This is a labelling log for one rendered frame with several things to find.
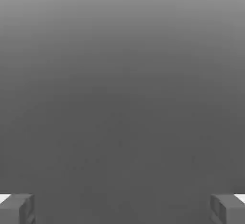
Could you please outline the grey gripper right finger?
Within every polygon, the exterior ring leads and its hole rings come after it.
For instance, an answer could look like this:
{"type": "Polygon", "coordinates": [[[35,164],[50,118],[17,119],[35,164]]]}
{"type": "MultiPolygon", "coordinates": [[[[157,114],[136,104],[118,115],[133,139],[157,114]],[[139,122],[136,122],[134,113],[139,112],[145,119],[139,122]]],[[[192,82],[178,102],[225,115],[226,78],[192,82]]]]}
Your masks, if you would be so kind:
{"type": "Polygon", "coordinates": [[[213,224],[245,224],[245,194],[212,194],[209,205],[213,224]]]}

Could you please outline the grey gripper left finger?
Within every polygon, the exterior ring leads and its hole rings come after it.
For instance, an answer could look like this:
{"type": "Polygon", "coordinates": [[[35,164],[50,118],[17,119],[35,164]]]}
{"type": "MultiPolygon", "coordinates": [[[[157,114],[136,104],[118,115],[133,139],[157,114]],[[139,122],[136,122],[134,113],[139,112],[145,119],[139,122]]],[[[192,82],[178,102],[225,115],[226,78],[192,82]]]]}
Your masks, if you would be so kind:
{"type": "Polygon", "coordinates": [[[35,195],[0,193],[0,224],[36,224],[35,195]]]}

